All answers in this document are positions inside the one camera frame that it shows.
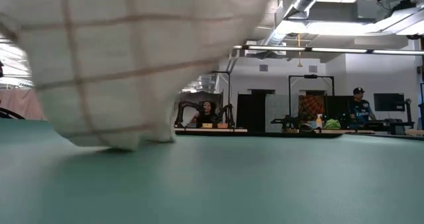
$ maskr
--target yellow bottle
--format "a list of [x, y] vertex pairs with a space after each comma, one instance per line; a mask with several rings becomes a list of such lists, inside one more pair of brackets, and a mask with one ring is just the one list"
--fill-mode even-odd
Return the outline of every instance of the yellow bottle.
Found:
[[317, 129], [318, 128], [323, 128], [323, 120], [322, 120], [322, 117], [323, 115], [322, 114], [318, 114], [318, 118], [317, 118], [317, 121], [316, 121], [316, 123], [317, 123]]

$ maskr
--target green object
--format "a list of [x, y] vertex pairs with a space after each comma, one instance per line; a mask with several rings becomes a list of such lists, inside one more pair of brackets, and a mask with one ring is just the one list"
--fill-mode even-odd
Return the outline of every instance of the green object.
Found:
[[340, 127], [341, 127], [340, 122], [338, 120], [329, 119], [325, 123], [324, 129], [340, 129]]
[[416, 224], [421, 141], [177, 137], [138, 152], [80, 148], [0, 119], [0, 223]]

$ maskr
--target pink curtain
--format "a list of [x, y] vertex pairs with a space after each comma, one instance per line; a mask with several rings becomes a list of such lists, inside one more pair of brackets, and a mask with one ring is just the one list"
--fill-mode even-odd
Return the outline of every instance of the pink curtain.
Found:
[[22, 115], [25, 119], [46, 120], [33, 89], [2, 89], [0, 100], [0, 107]]

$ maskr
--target person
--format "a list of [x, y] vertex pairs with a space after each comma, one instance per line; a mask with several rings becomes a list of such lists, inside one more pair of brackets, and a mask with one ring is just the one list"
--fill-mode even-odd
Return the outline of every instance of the person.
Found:
[[0, 78], [3, 77], [3, 63], [0, 61]]
[[369, 118], [375, 121], [376, 116], [373, 114], [370, 103], [363, 99], [364, 90], [357, 87], [353, 90], [353, 101], [349, 104], [350, 118], [355, 119], [361, 125], [365, 125]]
[[216, 118], [215, 114], [216, 105], [213, 102], [205, 101], [203, 103], [203, 111], [196, 113], [193, 118], [191, 118], [190, 123], [196, 123], [197, 127], [202, 127], [204, 123], [213, 123], [213, 120]]

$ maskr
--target monitor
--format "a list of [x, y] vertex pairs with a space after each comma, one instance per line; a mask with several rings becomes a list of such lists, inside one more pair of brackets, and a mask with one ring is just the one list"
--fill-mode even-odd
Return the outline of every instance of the monitor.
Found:
[[405, 111], [405, 97], [402, 93], [375, 93], [376, 111]]

